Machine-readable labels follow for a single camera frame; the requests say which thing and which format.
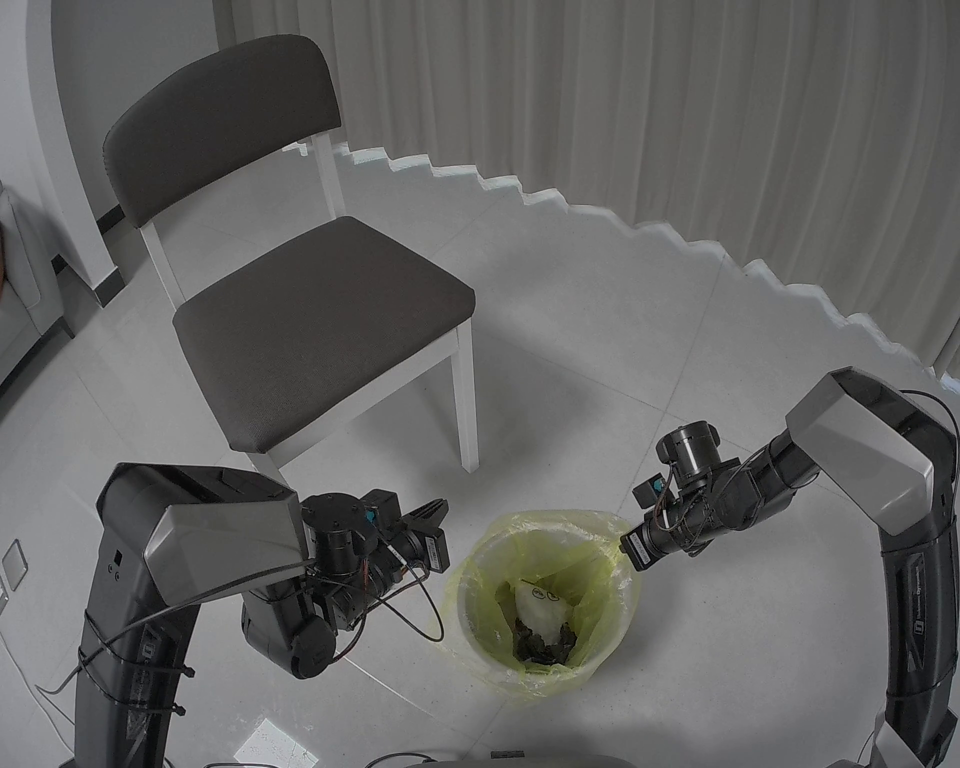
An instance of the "chair seat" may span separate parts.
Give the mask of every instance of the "chair seat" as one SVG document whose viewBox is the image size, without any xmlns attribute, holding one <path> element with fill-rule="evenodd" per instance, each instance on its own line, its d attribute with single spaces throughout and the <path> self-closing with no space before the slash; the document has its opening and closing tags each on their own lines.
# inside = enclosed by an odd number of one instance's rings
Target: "chair seat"
<svg viewBox="0 0 960 768">
<path fill-rule="evenodd" d="M 475 304 L 450 273 L 342 216 L 204 289 L 174 327 L 230 447 L 266 453 Z"/>
</svg>

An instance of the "sofa armrest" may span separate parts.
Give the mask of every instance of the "sofa armrest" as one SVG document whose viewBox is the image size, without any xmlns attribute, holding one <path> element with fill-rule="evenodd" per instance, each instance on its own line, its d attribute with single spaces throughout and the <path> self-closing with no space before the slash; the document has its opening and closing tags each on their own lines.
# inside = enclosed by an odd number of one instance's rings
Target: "sofa armrest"
<svg viewBox="0 0 960 768">
<path fill-rule="evenodd" d="M 60 285 L 43 245 L 24 211 L 14 206 L 9 189 L 0 186 L 0 228 L 3 229 L 7 282 L 23 302 L 38 333 L 63 315 Z"/>
</svg>

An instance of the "white chair frame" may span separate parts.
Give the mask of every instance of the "white chair frame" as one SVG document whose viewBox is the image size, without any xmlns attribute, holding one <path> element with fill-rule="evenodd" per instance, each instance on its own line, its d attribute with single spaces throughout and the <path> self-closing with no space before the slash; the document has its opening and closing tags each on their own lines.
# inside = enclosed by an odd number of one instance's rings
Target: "white chair frame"
<svg viewBox="0 0 960 768">
<path fill-rule="evenodd" d="M 343 216 L 346 212 L 344 194 L 340 188 L 340 178 L 333 158 L 333 148 L 329 133 L 317 133 L 312 137 L 317 168 L 320 171 L 324 188 L 326 209 L 331 219 Z M 185 301 L 183 290 L 170 266 L 170 261 L 160 244 L 153 221 L 140 228 L 140 235 L 156 267 L 156 273 L 163 283 L 170 302 L 177 309 Z M 272 477 L 284 485 L 289 485 L 280 473 L 280 469 L 293 461 L 303 451 L 319 443 L 327 435 L 344 426 L 348 421 L 360 416 L 372 408 L 387 395 L 398 390 L 404 384 L 413 381 L 421 373 L 429 371 L 450 358 L 453 369 L 453 396 L 456 402 L 457 431 L 460 436 L 460 461 L 464 469 L 473 472 L 480 465 L 477 445 L 476 399 L 473 387 L 473 341 L 470 333 L 470 320 L 459 324 L 419 352 L 408 357 L 382 373 L 372 382 L 352 395 L 341 400 L 318 419 L 312 421 L 299 432 L 291 435 L 267 453 L 248 453 L 253 466 L 261 474 Z"/>
</svg>

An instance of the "chair backrest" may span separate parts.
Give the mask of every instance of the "chair backrest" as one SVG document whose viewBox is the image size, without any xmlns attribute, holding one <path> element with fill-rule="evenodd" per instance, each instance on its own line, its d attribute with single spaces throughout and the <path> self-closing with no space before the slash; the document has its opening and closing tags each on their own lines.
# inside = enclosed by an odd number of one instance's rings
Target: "chair backrest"
<svg viewBox="0 0 960 768">
<path fill-rule="evenodd" d="M 142 227 L 191 192 L 340 126 L 324 55 L 299 35 L 260 37 L 187 64 L 117 120 L 104 164 Z"/>
</svg>

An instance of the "gray upholstered chair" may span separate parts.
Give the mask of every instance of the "gray upholstered chair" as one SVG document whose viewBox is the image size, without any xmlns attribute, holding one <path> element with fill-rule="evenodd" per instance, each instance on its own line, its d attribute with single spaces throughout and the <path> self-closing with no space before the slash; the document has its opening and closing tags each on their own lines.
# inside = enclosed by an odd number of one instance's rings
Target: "gray upholstered chair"
<svg viewBox="0 0 960 768">
<path fill-rule="evenodd" d="M 60 286 L 50 252 L 31 226 L 24 208 L 0 184 L 0 233 L 3 237 L 4 280 L 0 285 L 0 385 L 29 358 L 39 343 L 62 329 Z"/>
<path fill-rule="evenodd" d="M 231 448 L 282 480 L 284 464 L 449 357 L 461 461 L 473 471 L 473 291 L 344 215 L 328 135 L 339 126 L 320 49 L 306 37 L 262 37 L 195 61 L 150 91 L 110 129 L 104 161 Z M 187 299 L 151 220 L 308 135 L 330 221 Z"/>
</svg>

